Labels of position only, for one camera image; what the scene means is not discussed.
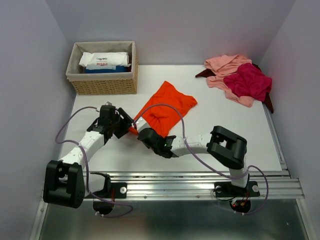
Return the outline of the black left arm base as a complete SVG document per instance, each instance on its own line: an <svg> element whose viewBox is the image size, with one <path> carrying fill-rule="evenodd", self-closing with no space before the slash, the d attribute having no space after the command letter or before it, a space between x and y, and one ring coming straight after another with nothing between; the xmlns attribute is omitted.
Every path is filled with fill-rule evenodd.
<svg viewBox="0 0 320 240"><path fill-rule="evenodd" d="M126 199L128 184L126 182L113 182L111 176L102 172L89 174L89 189L99 198L109 199L108 202L97 199L92 204L95 214L104 218L116 218L111 212L115 209L115 200Z"/></svg>

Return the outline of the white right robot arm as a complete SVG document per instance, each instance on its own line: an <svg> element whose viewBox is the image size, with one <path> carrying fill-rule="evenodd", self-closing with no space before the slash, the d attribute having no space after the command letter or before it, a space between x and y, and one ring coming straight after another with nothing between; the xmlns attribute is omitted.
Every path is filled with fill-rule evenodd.
<svg viewBox="0 0 320 240"><path fill-rule="evenodd" d="M210 133L198 136L161 136L151 127L138 130L138 138L156 155L166 159L206 154L229 169L230 189L235 195L248 190L249 174L245 162L247 140L234 132L215 126Z"/></svg>

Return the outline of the orange t-shirt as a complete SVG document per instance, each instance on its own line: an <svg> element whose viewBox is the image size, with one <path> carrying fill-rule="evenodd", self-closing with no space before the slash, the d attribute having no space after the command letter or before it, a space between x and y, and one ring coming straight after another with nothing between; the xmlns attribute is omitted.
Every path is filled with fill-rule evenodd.
<svg viewBox="0 0 320 240"><path fill-rule="evenodd" d="M193 96L179 92L171 83L164 81L134 119L142 116L157 134L166 137L181 120L179 114L184 117L197 104Z"/></svg>

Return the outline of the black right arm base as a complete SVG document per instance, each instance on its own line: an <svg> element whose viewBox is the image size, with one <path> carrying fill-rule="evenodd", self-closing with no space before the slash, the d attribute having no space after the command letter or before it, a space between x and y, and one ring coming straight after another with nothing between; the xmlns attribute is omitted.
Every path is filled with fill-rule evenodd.
<svg viewBox="0 0 320 240"><path fill-rule="evenodd" d="M251 209L251 198L260 197L260 189L256 181L249 181L245 188L234 186L229 181L214 183L213 196L227 201L233 211L248 214Z"/></svg>

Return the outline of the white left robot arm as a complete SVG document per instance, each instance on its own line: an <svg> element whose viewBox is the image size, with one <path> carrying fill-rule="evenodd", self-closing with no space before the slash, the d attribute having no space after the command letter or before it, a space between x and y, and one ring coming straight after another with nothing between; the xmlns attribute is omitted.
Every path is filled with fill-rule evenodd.
<svg viewBox="0 0 320 240"><path fill-rule="evenodd" d="M133 119L122 109L102 105L99 116L86 129L82 139L72 140L75 147L59 160L51 160L45 170L43 200L70 208L78 208L85 197L115 197L111 177L107 173L89 173L89 161L108 140L129 132Z"/></svg>

